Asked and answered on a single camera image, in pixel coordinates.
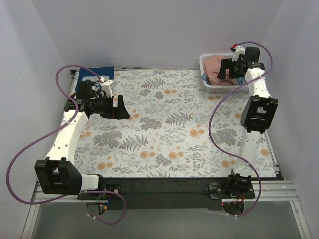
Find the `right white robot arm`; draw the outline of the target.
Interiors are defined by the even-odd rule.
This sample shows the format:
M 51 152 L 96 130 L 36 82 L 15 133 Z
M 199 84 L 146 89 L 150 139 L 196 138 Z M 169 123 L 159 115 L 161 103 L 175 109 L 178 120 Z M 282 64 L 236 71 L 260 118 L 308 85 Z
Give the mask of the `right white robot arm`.
M 243 77 L 248 84 L 250 97 L 240 118 L 243 127 L 240 159 L 214 192 L 219 197 L 237 200 L 253 190 L 251 181 L 254 171 L 250 165 L 263 134 L 272 123 L 278 100 L 271 97 L 266 87 L 265 66 L 259 61 L 260 49 L 235 44 L 231 51 L 234 53 L 233 57 L 222 60 L 218 77 Z

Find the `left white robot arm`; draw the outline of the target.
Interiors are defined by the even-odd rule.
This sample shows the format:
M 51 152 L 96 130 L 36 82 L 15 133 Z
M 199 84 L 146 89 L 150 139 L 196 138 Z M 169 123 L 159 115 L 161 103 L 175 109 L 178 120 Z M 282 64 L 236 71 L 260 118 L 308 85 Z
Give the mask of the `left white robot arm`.
M 81 174 L 74 166 L 74 156 L 82 130 L 90 115 L 97 114 L 106 119 L 130 118 L 123 96 L 117 97 L 113 105 L 113 80 L 106 80 L 99 87 L 90 80 L 81 81 L 64 107 L 63 122 L 66 127 L 59 131 L 54 144 L 44 160 L 35 163 L 35 172 L 45 194 L 78 195 L 89 191 L 95 199 L 105 196 L 106 187 L 102 176 Z

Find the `pink t shirt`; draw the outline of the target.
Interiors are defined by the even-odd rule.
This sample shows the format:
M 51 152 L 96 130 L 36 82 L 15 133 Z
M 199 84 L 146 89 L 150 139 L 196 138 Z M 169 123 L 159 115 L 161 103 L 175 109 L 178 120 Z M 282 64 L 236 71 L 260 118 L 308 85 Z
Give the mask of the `pink t shirt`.
M 236 85 L 237 80 L 229 77 L 228 69 L 226 69 L 225 79 L 219 79 L 217 77 L 220 71 L 222 59 L 224 59 L 222 55 L 214 55 L 203 62 L 203 69 L 209 78 L 210 84 L 220 86 Z

